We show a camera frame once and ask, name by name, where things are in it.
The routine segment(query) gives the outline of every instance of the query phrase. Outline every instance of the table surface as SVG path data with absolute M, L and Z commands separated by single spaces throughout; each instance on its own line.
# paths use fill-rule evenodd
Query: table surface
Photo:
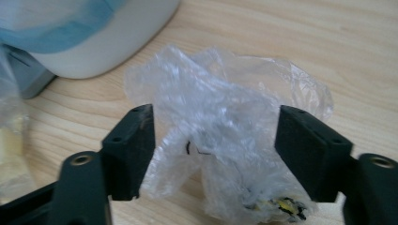
M 328 121 L 355 144 L 353 156 L 398 159 L 398 2 L 394 0 L 182 0 L 170 22 L 119 67 L 87 80 L 57 78 L 27 100 L 27 155 L 39 187 L 53 182 L 63 159 L 99 150 L 132 107 L 123 91 L 128 67 L 165 45 L 186 53 L 219 46 L 238 54 L 287 58 L 334 99 Z M 115 224 L 221 224 L 207 216 L 200 176 L 173 197 L 112 202 Z M 319 204 L 305 224 L 343 224 L 338 203 Z

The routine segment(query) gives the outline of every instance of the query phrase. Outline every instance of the wooden table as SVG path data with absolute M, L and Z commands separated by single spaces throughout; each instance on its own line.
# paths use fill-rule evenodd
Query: wooden table
M 126 68 L 166 44 L 186 53 L 219 46 L 234 53 L 287 58 L 326 83 L 334 98 L 329 126 L 356 146 L 398 159 L 398 2 L 393 0 L 182 0 L 174 18 L 144 48 L 88 80 L 57 78 L 27 100 L 27 153 L 38 186 L 53 182 L 73 153 L 100 141 L 133 107 Z M 115 224 L 221 224 L 206 216 L 199 175 L 173 197 L 112 202 Z M 341 203 L 319 204 L 305 224 L 342 224 Z

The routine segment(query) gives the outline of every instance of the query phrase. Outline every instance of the wood grain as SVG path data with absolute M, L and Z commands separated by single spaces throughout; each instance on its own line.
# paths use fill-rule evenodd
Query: wood grain
M 218 46 L 291 60 L 329 86 L 335 103 L 329 125 L 356 145 L 354 156 L 373 152 L 397 160 L 397 24 L 394 0 L 182 0 L 164 29 L 119 67 L 88 80 L 57 78 L 25 102 L 33 175 L 42 187 L 56 179 L 67 156 L 100 149 L 102 138 L 133 107 L 123 91 L 124 71 L 169 43 L 187 53 Z M 221 224 L 205 215 L 203 199 L 196 174 L 169 199 L 112 202 L 114 221 Z M 319 204 L 305 224 L 343 224 L 343 201 Z

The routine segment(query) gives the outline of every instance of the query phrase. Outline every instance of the white container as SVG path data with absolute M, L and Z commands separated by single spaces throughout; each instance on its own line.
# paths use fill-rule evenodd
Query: white container
M 112 20 L 82 43 L 62 52 L 31 54 L 55 75 L 84 79 L 124 62 L 168 22 L 179 0 L 129 0 Z

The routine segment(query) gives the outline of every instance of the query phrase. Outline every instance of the plastic bag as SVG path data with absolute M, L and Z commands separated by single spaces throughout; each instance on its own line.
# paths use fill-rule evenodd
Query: plastic bag
M 27 113 L 0 45 L 0 205 L 35 189 L 23 157 Z
M 56 53 L 99 31 L 126 0 L 1 0 L 0 42 Z
M 318 118 L 332 112 L 328 88 L 290 62 L 174 46 L 125 76 L 135 105 L 153 103 L 158 146 L 143 183 L 175 193 L 201 170 L 206 212 L 230 224 L 301 221 L 315 209 L 274 149 L 280 105 Z

